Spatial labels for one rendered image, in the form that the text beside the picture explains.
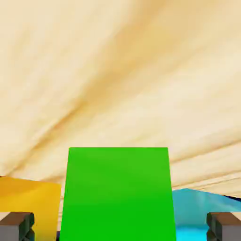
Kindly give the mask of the large blue box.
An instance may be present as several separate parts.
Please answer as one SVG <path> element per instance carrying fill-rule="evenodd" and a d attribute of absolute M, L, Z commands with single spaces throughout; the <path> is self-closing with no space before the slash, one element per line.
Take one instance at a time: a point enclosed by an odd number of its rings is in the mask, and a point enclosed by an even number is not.
<path fill-rule="evenodd" d="M 192 189 L 172 194 L 177 241 L 207 241 L 209 212 L 241 212 L 241 198 Z"/>

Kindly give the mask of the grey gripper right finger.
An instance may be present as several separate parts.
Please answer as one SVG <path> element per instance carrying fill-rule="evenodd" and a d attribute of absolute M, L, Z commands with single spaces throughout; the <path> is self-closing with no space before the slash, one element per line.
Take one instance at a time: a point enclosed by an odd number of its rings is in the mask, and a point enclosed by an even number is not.
<path fill-rule="evenodd" d="M 207 241 L 241 241 L 241 212 L 209 212 Z"/>

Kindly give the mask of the large yellow box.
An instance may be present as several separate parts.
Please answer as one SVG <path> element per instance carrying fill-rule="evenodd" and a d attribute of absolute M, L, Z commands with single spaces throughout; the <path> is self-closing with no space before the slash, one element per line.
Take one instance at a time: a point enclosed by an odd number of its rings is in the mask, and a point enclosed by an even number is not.
<path fill-rule="evenodd" d="M 0 177 L 0 212 L 32 212 L 35 241 L 55 241 L 61 185 Z"/>

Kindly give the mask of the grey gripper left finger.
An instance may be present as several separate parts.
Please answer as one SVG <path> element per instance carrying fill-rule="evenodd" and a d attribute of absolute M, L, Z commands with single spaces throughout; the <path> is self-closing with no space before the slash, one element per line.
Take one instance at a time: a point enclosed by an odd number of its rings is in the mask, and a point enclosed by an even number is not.
<path fill-rule="evenodd" d="M 35 241 L 32 212 L 0 212 L 0 241 Z"/>

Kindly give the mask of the small green cube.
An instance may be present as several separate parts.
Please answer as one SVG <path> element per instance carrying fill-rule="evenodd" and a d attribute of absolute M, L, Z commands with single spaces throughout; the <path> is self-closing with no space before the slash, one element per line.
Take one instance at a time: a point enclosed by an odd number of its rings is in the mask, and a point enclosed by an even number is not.
<path fill-rule="evenodd" d="M 60 241 L 176 241 L 166 147 L 71 147 Z"/>

